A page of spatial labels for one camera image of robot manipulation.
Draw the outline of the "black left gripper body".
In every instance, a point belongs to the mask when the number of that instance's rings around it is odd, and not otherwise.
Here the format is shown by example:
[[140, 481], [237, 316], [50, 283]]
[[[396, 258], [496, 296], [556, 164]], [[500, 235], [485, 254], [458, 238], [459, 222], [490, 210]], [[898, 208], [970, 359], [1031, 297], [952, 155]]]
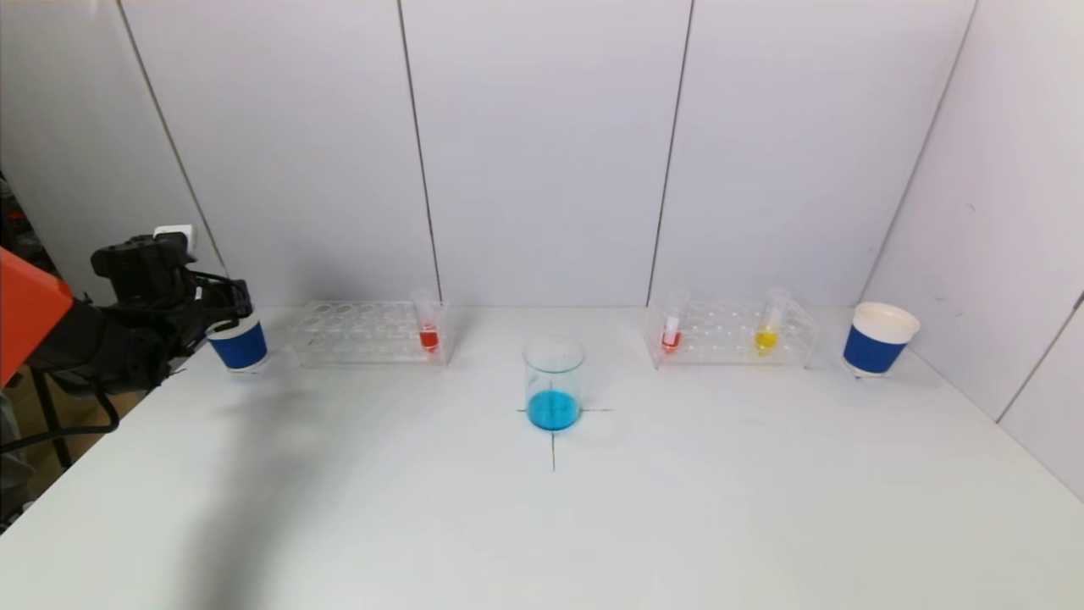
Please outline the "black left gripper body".
[[254, 304], [248, 284], [228, 277], [188, 277], [189, 323], [214, 324], [251, 316]]

